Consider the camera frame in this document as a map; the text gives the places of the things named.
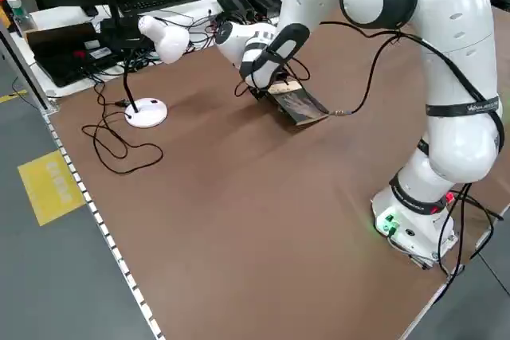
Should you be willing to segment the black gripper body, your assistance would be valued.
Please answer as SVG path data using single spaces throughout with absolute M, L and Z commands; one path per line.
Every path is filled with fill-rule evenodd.
M 248 86 L 249 92 L 256 100 L 278 96 L 287 92 L 294 92 L 300 89 L 300 83 L 287 72 L 277 73 L 276 79 L 267 88 Z

